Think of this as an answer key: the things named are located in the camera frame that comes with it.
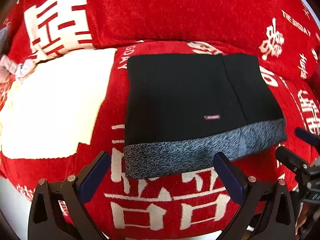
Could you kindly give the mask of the cream white cloth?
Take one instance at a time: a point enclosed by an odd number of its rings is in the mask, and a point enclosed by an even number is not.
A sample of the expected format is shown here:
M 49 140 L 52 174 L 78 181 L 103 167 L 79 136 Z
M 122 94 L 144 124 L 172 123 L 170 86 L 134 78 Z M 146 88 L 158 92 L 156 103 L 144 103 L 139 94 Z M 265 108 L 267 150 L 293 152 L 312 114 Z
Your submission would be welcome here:
M 38 64 L 12 84 L 1 110 L 1 152 L 9 159 L 55 159 L 89 144 L 116 49 L 75 50 Z

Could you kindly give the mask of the black pants with patterned lining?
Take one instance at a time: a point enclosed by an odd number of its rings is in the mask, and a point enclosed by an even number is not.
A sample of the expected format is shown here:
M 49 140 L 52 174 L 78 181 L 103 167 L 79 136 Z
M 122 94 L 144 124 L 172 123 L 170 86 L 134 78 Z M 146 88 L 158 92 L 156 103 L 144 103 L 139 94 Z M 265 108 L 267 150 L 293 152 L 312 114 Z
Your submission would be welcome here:
M 149 179 L 237 160 L 287 139 L 279 103 L 247 54 L 129 59 L 126 176 Z

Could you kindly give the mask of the red blanket with white characters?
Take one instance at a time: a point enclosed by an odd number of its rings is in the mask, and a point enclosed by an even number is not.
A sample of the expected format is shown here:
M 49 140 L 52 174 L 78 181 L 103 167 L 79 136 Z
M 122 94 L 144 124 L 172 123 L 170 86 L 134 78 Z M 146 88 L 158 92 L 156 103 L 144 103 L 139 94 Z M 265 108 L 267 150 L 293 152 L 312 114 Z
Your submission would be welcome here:
M 284 146 L 308 165 L 318 157 L 295 135 L 296 127 L 319 135 L 319 26 L 303 0 L 18 0 L 1 19 L 1 29 L 7 25 L 4 53 L 17 64 L 30 59 L 37 67 L 75 50 L 116 49 L 89 144 L 55 159 L 9 159 L 1 152 L 1 176 L 29 205 L 27 228 L 39 180 L 77 175 L 101 151 L 111 156 L 111 166 L 84 207 L 107 239 L 202 236 L 222 231 L 236 214 L 239 204 L 214 165 L 149 179 L 126 176 L 127 65 L 133 56 L 257 57 L 285 117 L 287 139 L 231 162 L 260 182 L 284 180 L 290 194 L 295 175 L 276 159 L 276 149 Z

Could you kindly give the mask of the light lavender crumpled garment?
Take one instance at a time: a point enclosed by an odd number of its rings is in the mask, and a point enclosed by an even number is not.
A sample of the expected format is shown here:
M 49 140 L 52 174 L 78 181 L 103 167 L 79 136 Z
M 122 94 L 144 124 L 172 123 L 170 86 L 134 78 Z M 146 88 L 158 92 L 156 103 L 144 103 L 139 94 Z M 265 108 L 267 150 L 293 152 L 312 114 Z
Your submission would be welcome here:
M 1 83 L 7 83 L 11 76 L 22 83 L 36 68 L 33 60 L 27 59 L 24 63 L 17 64 L 11 60 L 5 51 L 8 48 L 9 25 L 1 29 Z

